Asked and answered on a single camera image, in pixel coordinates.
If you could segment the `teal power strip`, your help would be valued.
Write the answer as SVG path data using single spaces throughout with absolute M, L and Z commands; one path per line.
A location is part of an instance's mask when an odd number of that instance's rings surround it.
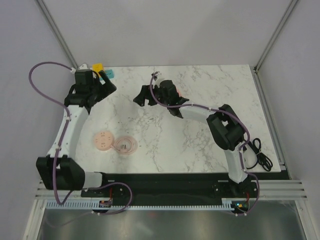
M 107 69 L 104 72 L 109 79 L 113 79 L 115 77 L 114 71 L 112 69 Z M 101 76 L 99 77 L 99 80 L 102 85 L 106 83 Z

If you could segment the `yellow cube plug adapter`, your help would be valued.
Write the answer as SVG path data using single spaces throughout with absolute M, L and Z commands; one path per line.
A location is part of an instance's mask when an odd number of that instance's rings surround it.
M 92 65 L 92 70 L 99 73 L 100 71 L 104 71 L 104 66 L 102 63 L 95 63 Z

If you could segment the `pink round power socket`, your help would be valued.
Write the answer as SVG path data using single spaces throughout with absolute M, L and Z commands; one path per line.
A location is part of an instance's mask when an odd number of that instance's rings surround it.
M 110 131 L 100 131 L 93 137 L 94 146 L 100 151 L 107 151 L 113 147 L 114 135 Z

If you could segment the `pink cube plug adapter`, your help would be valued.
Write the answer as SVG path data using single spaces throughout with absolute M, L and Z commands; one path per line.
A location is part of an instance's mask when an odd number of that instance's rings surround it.
M 179 97 L 182 97 L 182 94 L 181 94 L 181 92 L 179 91 L 178 88 L 176 88 L 176 92 L 178 93 Z

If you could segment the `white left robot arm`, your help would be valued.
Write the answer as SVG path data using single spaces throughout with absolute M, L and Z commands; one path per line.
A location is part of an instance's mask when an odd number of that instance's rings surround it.
M 79 191 L 92 188 L 99 197 L 106 196 L 110 185 L 100 172 L 86 172 L 77 163 L 76 148 L 84 123 L 92 107 L 116 91 L 116 86 L 102 70 L 77 70 L 75 83 L 62 104 L 62 122 L 55 141 L 36 168 L 48 190 Z

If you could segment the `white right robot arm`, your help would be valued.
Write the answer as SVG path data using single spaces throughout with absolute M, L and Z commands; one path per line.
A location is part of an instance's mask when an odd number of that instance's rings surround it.
M 145 105 L 145 101 L 148 101 L 149 106 L 158 104 L 166 107 L 174 117 L 207 124 L 215 144 L 224 151 L 228 177 L 232 180 L 229 184 L 230 193 L 240 197 L 247 191 L 244 182 L 248 177 L 244 164 L 244 148 L 247 142 L 244 135 L 248 133 L 248 129 L 231 106 L 224 104 L 219 108 L 211 108 L 193 103 L 180 96 L 171 80 L 164 80 L 159 85 L 143 85 L 133 101 L 141 107 Z

